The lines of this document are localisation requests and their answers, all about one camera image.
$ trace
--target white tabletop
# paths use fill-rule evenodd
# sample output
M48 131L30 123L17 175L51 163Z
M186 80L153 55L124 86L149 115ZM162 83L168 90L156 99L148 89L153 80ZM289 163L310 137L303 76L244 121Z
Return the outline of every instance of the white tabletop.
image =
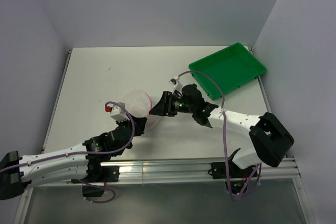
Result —
M104 111L106 101L122 102L132 90L146 91L158 101L168 81L188 70L188 64L224 46L74 48L47 139L45 152L68 148L111 131L116 123ZM182 84L196 83L190 74ZM226 96L225 108L264 114L265 101L258 80ZM228 151L252 145L251 140L227 131ZM190 114L163 117L150 131L135 137L133 148L114 160L223 157L220 129L198 125Z

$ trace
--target small red component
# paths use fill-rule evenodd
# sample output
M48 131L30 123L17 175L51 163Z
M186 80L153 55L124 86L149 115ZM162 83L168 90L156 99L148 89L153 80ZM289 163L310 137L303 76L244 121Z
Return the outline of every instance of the small red component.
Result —
M110 106L106 106L106 107L105 107L105 111L106 111L106 112L111 112L111 111L112 111L112 107L110 107Z

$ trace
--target glass panel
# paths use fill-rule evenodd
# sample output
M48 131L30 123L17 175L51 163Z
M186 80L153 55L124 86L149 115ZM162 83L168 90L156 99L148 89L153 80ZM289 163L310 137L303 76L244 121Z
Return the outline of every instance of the glass panel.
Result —
M117 197L106 204L84 201L80 186L37 187L25 224L305 222L292 179L261 183L239 202L225 194L223 182L115 185Z

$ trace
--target metal frame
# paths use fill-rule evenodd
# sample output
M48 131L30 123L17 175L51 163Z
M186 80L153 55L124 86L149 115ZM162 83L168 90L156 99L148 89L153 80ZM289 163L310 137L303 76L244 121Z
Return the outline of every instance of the metal frame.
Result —
M211 169L212 162L224 162L224 158L191 158L191 159L167 159L159 161L110 161L102 163L102 166L119 166L118 182L111 185L131 184L161 184L161 183L185 183L185 182L215 182L225 179L212 179L207 171ZM262 179L300 178L295 159L284 158L276 168L262 164ZM81 186L71 184L71 181L49 183L41 185L50 186Z
M54 118L61 88L65 79L66 71L70 61L72 50L69 50L66 65L63 71L60 87L57 93L55 106L50 118L49 127L43 144L42 153L47 144L52 120ZM265 93L261 78L258 77L259 85L264 97L267 111L271 108ZM223 158L201 158L201 159L177 159L177 160L160 160L160 161L116 161L102 163L103 166L120 166L119 180L117 183L108 183L113 185L124 184L152 184L152 183L183 183L183 182L214 182L207 174L212 162L223 162ZM296 161L293 157L284 158L279 167L273 168L263 164L261 170L262 179L281 179L292 178L298 195L298 200L305 218L306 223L316 223L312 213L309 201L304 191L301 175L297 168ZM72 184L70 181L51 183L42 186L81 186L81 184ZM21 196L20 203L16 212L14 224L22 224L25 221L33 189L24 192Z

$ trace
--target green tray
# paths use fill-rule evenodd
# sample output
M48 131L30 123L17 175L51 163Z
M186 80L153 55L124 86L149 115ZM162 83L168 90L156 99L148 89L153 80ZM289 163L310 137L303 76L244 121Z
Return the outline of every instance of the green tray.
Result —
M265 66L241 43L235 43L191 63L189 69L208 75L220 86L224 94L266 72ZM207 78L197 73L193 73L192 76L212 100L221 97L221 93Z

